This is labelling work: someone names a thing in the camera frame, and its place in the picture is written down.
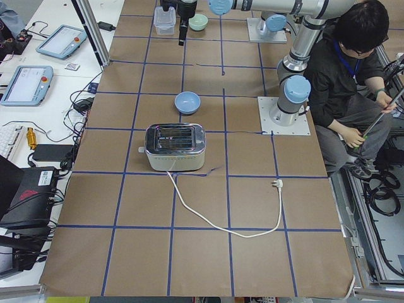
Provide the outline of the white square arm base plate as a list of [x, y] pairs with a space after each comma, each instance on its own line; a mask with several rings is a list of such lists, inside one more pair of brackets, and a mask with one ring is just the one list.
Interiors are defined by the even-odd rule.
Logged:
[[310, 136], [305, 107], [286, 114], [277, 105], [278, 97], [258, 97], [261, 132], [265, 135]]

